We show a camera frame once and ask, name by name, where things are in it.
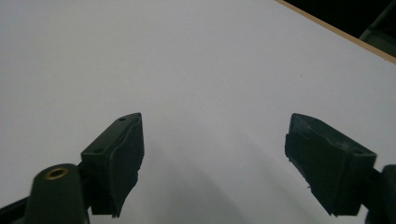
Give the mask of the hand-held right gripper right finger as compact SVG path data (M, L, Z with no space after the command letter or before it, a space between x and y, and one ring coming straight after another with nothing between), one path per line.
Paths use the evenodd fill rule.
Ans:
M285 155L329 214L359 213L362 183L376 160L373 151L319 119L294 113Z

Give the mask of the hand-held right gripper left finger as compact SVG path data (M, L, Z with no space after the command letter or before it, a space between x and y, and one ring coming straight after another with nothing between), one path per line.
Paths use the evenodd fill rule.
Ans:
M137 183L144 156L140 113L116 119L81 152L80 165L88 178L89 205L94 215L120 216Z

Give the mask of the wooden table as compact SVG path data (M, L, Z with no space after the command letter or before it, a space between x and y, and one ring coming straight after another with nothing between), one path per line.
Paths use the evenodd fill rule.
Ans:
M363 49L366 49L366 50L372 52L373 54L381 57L383 60L388 61L388 62L393 63L393 64L396 65L396 57L391 56L390 54L386 53L385 51L383 51L381 49L378 49L378 48L375 48L374 46L369 45L368 43L366 43L366 42L364 42L364 41L362 41L362 40L360 40L360 39L358 39L358 38L356 38L356 37L354 37L352 35L349 35L348 33L346 33L344 31L342 31L342 30L330 25L329 23L327 23L327 22L325 22L325 21L323 21L323 20L321 20L321 19L319 19L319 18L317 18L317 17L315 17L315 16L313 16L313 15L311 15L311 14L309 14L309 13L307 13L307 12L301 10L301 9L299 9L299 8L297 8L296 6L286 2L285 0L276 0L276 1L279 4L283 5L284 7L287 7L289 9L295 11L296 13L304 16L305 18L308 18L309 20L321 25L322 27L332 31L333 33L335 33L337 35L340 35L341 37L347 39L348 41L350 41L350 42L362 47Z

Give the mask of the aluminium rail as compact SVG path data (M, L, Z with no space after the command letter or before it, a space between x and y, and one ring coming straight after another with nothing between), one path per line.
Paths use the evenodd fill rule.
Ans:
M390 0L359 40L396 58L396 0Z

